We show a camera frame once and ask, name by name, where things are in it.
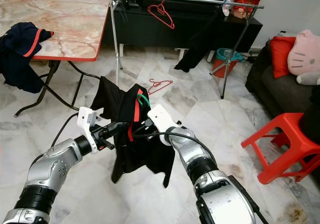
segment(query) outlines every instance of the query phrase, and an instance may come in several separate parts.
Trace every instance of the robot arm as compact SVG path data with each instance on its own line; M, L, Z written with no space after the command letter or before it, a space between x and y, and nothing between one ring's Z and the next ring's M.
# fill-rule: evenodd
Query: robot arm
M148 117L160 132L168 133L160 136L161 141L172 145L179 153L184 169L194 185L201 223L256 222L252 205L255 209L258 206L236 179L220 171L214 157L199 143L173 135L178 133L195 138L191 130L179 128L161 105L152 108Z
M84 135L51 147L30 167L20 199L14 209L7 213L4 224L48 224L51 206L68 170L89 153L96 153L105 147L113 149L114 145L107 139L125 131L130 125L128 122L113 122L101 127L95 125L95 116L91 109L81 107L77 124L83 129ZM161 105L152 108L148 117L148 121L142 124L146 128L155 125L160 132L161 142L172 145L179 153L194 185L196 206L202 223L256 222L253 213L259 214L259 207L233 176L228 177L218 169L210 151L195 138L191 130L175 124ZM267 223L263 216L259 217L263 223Z

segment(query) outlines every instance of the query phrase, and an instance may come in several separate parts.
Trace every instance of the red clothes hanger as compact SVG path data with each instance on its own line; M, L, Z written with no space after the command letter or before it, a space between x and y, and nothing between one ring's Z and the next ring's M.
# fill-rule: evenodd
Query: red clothes hanger
M148 89L148 94L151 95L155 92L157 92L158 90L161 90L165 87L167 87L168 85L172 84L173 81L172 80L162 80L162 81L154 81L153 79L149 79L149 81L152 83L152 86ZM154 87L154 88L157 88L158 86L161 86L161 88L158 88L156 90L153 90L151 92L151 89Z
M155 17L156 17L158 20L160 20L162 23L164 23L165 25L167 25L170 29L173 30L173 29L175 28L175 24L174 24L171 16L170 16L170 15L167 13L167 11L164 9L164 2L165 2L165 0L163 0L163 1L161 2L161 4L159 4L159 5L150 5L150 6L148 7L148 12L149 12L150 14L152 14L153 16L155 16ZM157 15L155 15L155 14L151 11L151 8L153 8L153 7L156 7L158 13L160 13L161 15L163 15L163 16L168 16L168 18L169 18L170 21L171 21L171 24L166 23L165 21L163 21L162 19L160 19Z

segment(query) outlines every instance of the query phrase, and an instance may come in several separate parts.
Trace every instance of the white wall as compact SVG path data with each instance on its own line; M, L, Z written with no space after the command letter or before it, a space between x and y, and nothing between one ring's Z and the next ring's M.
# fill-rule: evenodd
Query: white wall
M263 47L269 38L281 30L299 33L310 29L320 36L319 0L261 0L263 10L258 10L255 18L263 24L253 47Z

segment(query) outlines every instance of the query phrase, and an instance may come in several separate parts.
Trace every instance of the clothing rack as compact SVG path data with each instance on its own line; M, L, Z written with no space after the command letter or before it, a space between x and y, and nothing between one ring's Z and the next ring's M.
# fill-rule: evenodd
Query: clothing rack
M116 73L115 73L115 79L116 79L116 85L119 85L119 67L120 69L123 69L122 64L121 64L121 60L120 60L120 56L119 56L119 51L118 51L118 42L117 42L117 35L116 35L116 25L115 25L115 16L114 16L114 11L115 8L117 7L118 3L120 0L115 0L115 3L113 0L110 0L110 10L111 10L111 21L112 21L112 30L113 30L113 40L114 40L114 50L115 50L115 57L116 57ZM250 5L250 4L242 4L242 3L226 3L225 1L218 1L218 0L185 0L185 1L194 1L194 2L203 2L203 3L212 3L212 4L219 4L219 5L230 5L230 6L243 6L246 8L246 22L245 22L245 26L243 28L243 31L241 32L236 44L234 45L232 51L230 52L230 55L227 57L227 59L224 61L223 65L220 65L219 67L215 68L214 70L212 70L210 72L210 74L212 75L213 73L215 73L216 71L218 71L219 69L223 68L225 66L225 73L224 73L224 80L223 80L223 90L222 90L222 94L221 94L221 98L223 99L225 96L225 89L226 89L226 83L227 83L227 77L228 77L228 70L229 70L229 66L230 66L230 59L233 56L233 54L235 53L236 49L238 48L239 43L241 42L242 38L244 37L244 34L249 26L250 20L254 17L256 11L258 9L264 9L264 6L260 6L260 5ZM252 8L252 13L249 16L248 15L248 8Z

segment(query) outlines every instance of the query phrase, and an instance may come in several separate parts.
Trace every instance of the white tile floor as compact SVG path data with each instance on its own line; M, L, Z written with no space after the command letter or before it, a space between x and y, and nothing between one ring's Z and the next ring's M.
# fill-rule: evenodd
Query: white tile floor
M225 99L220 99L223 81L209 75L205 60L189 73L174 70L179 54L171 49L126 46L122 58L120 87L128 90L134 83L146 88L150 78L172 80L168 87L150 96L151 105L162 104L174 120L192 129L215 155L218 166L234 175L260 206L270 223L320 223L320 191L310 177L300 183L278 178L268 185L257 180L262 170L253 150L240 143L270 120L264 106L245 88L249 63L239 63L231 72ZM93 63L76 63L87 72L115 81L114 52L102 48ZM32 64L39 74L48 67ZM79 74L62 62L51 82L63 98L72 100ZM84 78L77 106L90 106L98 81ZM37 107L13 114L33 103L38 95L15 87L0 85L0 219L14 207L32 160L49 148L61 125L73 110L51 94ZM73 119L58 141L80 135ZM268 153L276 153L276 148ZM51 223L199 223L192 184L176 156L170 183L162 186L164 175L147 168L125 174L117 184L111 182L115 151L87 155L70 170L55 199Z

